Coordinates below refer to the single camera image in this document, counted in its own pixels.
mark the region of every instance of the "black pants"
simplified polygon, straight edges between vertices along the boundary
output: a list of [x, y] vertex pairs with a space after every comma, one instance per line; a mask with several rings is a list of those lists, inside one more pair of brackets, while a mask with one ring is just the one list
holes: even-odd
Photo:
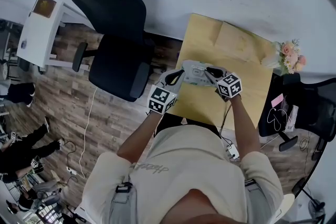
[[43, 124], [27, 137], [23, 137], [22, 141], [14, 143], [4, 152], [6, 159], [10, 162], [12, 170], [18, 171], [26, 168], [30, 165], [33, 158], [45, 158], [54, 151], [59, 150], [58, 141], [53, 141], [43, 147], [32, 148], [46, 133], [47, 128]]
[[4, 98], [13, 103], [30, 104], [33, 97], [30, 95], [34, 92], [33, 83], [11, 84], [8, 89], [8, 94]]
[[[182, 120], [183, 118], [180, 116], [176, 116], [176, 115], [172, 115], [169, 113], [165, 113], [163, 115], [163, 118], [161, 120], [161, 122], [159, 123], [159, 125], [156, 128], [156, 133], [158, 134], [160, 131], [170, 128], [170, 127], [175, 127], [175, 126], [182, 126]], [[219, 131], [217, 130], [216, 126], [210, 125], [210, 124], [206, 124], [203, 122], [198, 122], [198, 121], [193, 121], [193, 120], [189, 120], [186, 119], [188, 125], [197, 125], [200, 127], [204, 127], [209, 129], [210, 131], [212, 131], [215, 135], [217, 135], [219, 138], [221, 138], [221, 135], [219, 134]]]

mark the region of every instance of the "pink flower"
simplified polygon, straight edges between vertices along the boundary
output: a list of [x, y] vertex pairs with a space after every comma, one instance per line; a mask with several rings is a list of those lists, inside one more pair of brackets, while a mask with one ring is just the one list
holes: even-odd
[[304, 55], [300, 55], [300, 56], [299, 56], [299, 63], [302, 64], [303, 66], [306, 65], [307, 60], [306, 60], [306, 58], [305, 58]]
[[281, 52], [286, 56], [291, 56], [294, 53], [293, 43], [286, 42], [281, 49]]
[[290, 65], [291, 67], [294, 67], [297, 61], [298, 61], [298, 54], [296, 52], [293, 52], [293, 54], [285, 57], [285, 64]]

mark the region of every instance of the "flower bouquet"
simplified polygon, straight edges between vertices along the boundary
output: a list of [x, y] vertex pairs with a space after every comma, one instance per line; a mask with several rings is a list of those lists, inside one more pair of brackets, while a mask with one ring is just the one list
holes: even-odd
[[291, 42], [273, 42], [276, 47], [276, 54], [271, 58], [266, 57], [262, 64], [270, 68], [280, 68], [281, 74], [293, 74], [299, 72], [306, 65], [306, 58], [300, 55], [299, 40], [293, 39]]

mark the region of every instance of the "vase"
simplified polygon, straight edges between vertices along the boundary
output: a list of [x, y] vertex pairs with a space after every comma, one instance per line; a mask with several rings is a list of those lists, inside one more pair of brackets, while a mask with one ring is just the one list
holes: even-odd
[[279, 52], [276, 51], [275, 54], [268, 55], [263, 60], [261, 60], [261, 64], [267, 68], [278, 68], [280, 67], [279, 61], [280, 55]]

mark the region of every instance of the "light wood tabletop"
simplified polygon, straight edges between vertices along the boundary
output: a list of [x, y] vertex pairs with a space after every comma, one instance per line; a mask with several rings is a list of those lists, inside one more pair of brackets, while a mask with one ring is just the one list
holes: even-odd
[[[272, 76], [272, 69], [262, 66], [260, 61], [272, 50], [270, 42], [257, 35], [219, 20], [192, 14], [176, 68], [181, 68], [184, 60], [195, 60], [235, 72], [242, 80], [243, 104], [256, 127]], [[215, 93], [215, 88], [184, 82], [178, 101], [168, 112], [221, 126], [228, 107], [229, 102], [225, 103]], [[224, 127], [235, 129], [232, 110]]]

